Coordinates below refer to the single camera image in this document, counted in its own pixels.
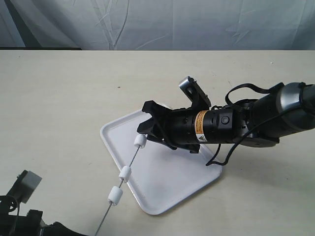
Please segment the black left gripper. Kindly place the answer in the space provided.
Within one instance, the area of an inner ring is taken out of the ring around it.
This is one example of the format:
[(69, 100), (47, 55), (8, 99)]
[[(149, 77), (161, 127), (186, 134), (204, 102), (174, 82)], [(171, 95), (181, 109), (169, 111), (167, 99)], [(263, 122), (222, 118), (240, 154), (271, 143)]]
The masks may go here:
[(12, 196), (0, 197), (0, 234), (2, 236), (80, 236), (81, 234), (56, 221), (46, 224), (43, 212), (31, 209), (20, 215), (20, 203)]

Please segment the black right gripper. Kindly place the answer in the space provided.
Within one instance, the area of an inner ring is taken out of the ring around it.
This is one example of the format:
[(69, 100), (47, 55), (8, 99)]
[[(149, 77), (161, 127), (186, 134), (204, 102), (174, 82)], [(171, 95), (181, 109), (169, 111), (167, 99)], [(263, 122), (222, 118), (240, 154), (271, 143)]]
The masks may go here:
[(144, 103), (142, 112), (151, 117), (138, 125), (137, 132), (171, 149), (198, 153), (201, 144), (232, 144), (234, 140), (234, 112), (230, 107), (197, 112), (172, 110), (150, 100)]

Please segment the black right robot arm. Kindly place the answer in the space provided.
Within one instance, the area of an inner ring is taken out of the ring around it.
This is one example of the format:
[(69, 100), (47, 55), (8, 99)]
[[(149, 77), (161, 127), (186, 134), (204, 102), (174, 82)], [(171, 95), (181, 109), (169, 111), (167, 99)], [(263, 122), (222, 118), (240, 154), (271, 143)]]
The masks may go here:
[(249, 88), (262, 97), (232, 102), (226, 96), (225, 105), (212, 106), (197, 83), (183, 85), (191, 106), (172, 110), (146, 101), (142, 110), (151, 117), (139, 124), (137, 132), (170, 149), (197, 153), (202, 144), (273, 147), (281, 137), (314, 128), (314, 85), (279, 83), (263, 89), (241, 84), (240, 88)]

